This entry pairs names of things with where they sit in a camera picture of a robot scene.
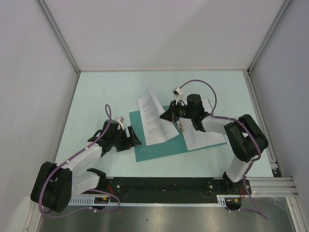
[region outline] shiny metal surface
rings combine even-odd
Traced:
[[[209,207],[121,207],[112,213],[80,211],[61,219],[43,218],[40,232],[294,232],[285,198],[256,199],[268,216],[228,213]],[[243,208],[251,208],[244,199]],[[66,212],[76,209],[68,207]]]

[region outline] wall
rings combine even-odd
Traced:
[[[34,0],[0,1],[0,231],[52,160],[77,75]]]
[[[294,0],[253,70],[285,176],[293,176],[309,213],[309,1]]]
[[[45,0],[80,69],[246,69],[283,0]]]

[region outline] tabletop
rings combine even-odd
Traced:
[[[169,72],[82,72],[73,97],[69,116],[60,142],[56,162],[63,161],[87,145],[87,139],[102,129],[105,104],[112,109],[112,118],[124,117],[130,125],[129,113],[139,110],[137,98],[151,87],[161,105],[174,99],[172,90],[191,79],[208,82],[216,91],[217,116],[256,115],[243,73],[240,71],[169,71]],[[212,91],[202,83],[183,87],[187,95],[200,94],[214,104]],[[136,162],[134,148],[116,152],[113,148],[89,167],[107,176],[132,177],[221,177],[230,166],[234,153],[227,144],[183,154]],[[266,152],[247,174],[249,177],[272,177]]]

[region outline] white page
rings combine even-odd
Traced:
[[[202,101],[205,111],[210,113],[211,105],[208,99]],[[192,122],[190,119],[181,118],[180,122],[183,125],[183,137],[185,140],[185,144],[187,145],[188,151],[226,142],[222,134],[216,132],[196,131],[192,126]]]
[[[150,89],[137,102],[147,146],[166,142],[179,134],[172,122],[159,118],[164,109]]]

